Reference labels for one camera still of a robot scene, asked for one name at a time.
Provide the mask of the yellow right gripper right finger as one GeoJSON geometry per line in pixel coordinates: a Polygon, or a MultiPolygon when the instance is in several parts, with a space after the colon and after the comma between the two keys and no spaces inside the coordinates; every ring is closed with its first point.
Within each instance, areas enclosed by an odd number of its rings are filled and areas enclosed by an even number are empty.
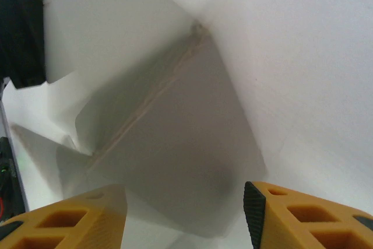
{"type": "Polygon", "coordinates": [[[373,249],[373,216],[356,208],[259,181],[243,204],[253,249],[373,249]]]}

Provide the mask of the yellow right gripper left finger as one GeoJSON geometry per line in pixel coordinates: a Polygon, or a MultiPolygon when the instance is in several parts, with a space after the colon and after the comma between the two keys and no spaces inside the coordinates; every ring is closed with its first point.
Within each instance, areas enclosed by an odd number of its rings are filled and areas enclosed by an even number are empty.
{"type": "Polygon", "coordinates": [[[125,188],[111,184],[19,214],[0,225],[0,249],[120,249],[125,188]]]}

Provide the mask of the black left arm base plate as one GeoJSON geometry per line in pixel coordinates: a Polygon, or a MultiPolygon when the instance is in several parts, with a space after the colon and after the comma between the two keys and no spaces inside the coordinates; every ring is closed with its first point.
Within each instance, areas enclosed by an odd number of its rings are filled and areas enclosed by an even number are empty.
{"type": "Polygon", "coordinates": [[[3,136],[0,137],[0,223],[25,211],[12,148],[9,139],[3,136]]]}

